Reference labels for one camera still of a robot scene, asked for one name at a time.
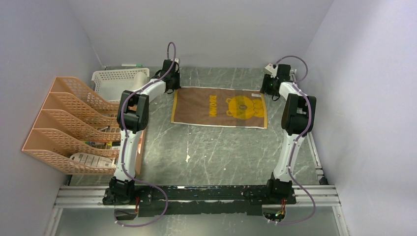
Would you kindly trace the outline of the yellow grey patterned towel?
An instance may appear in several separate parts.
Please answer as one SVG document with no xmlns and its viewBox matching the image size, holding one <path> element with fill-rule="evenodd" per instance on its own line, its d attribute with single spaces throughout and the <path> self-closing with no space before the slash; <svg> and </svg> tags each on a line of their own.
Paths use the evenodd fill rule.
<svg viewBox="0 0 417 236">
<path fill-rule="evenodd" d="M 256 90 L 182 87 L 174 92 L 171 123 L 267 129 L 268 113 Z"/>
</svg>

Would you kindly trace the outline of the white terry towel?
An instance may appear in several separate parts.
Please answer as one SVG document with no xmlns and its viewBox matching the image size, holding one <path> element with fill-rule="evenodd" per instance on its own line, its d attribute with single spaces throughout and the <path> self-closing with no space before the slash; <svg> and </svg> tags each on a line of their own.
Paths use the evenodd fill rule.
<svg viewBox="0 0 417 236">
<path fill-rule="evenodd" d="M 148 76 L 144 72 L 138 72 L 133 79 L 133 85 L 130 87 L 129 91 L 134 92 L 139 90 L 144 85 L 149 82 Z"/>
</svg>

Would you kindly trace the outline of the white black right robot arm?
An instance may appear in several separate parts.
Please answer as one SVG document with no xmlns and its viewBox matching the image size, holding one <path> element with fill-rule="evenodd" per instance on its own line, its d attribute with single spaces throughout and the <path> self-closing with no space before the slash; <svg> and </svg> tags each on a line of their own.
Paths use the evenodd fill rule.
<svg viewBox="0 0 417 236">
<path fill-rule="evenodd" d="M 308 96 L 291 80 L 291 66 L 268 64 L 260 89 L 262 94 L 271 95 L 275 101 L 285 100 L 281 128 L 285 138 L 280 156 L 271 178 L 267 181 L 266 199 L 276 204 L 292 195 L 292 165 L 297 159 L 300 145 L 311 132 L 314 124 L 316 97 Z"/>
</svg>

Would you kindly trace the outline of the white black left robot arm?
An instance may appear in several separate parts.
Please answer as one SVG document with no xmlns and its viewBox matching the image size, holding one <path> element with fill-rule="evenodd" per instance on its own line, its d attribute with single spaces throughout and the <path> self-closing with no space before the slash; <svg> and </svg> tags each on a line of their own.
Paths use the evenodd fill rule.
<svg viewBox="0 0 417 236">
<path fill-rule="evenodd" d="M 139 72 L 132 88 L 122 92 L 117 114 L 121 135 L 119 157 L 103 203 L 128 205 L 136 199 L 136 155 L 140 137 L 149 122 L 149 104 L 157 96 L 179 88 L 179 59 L 166 59 L 152 78 Z"/>
</svg>

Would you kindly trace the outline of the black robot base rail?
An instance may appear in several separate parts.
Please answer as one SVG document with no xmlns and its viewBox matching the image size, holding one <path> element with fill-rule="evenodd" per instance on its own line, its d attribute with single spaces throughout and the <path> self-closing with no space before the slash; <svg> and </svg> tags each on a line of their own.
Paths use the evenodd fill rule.
<svg viewBox="0 0 417 236">
<path fill-rule="evenodd" d="M 165 185 L 159 189 L 136 185 L 135 193 L 136 199 L 131 203 L 107 205 L 102 199 L 102 204 L 138 210 L 136 214 L 138 217 L 151 217 L 162 213 L 165 215 L 245 213 L 261 216 L 262 206 L 294 205 L 297 202 L 294 190 L 287 198 L 271 198 L 267 195 L 266 185 Z"/>
</svg>

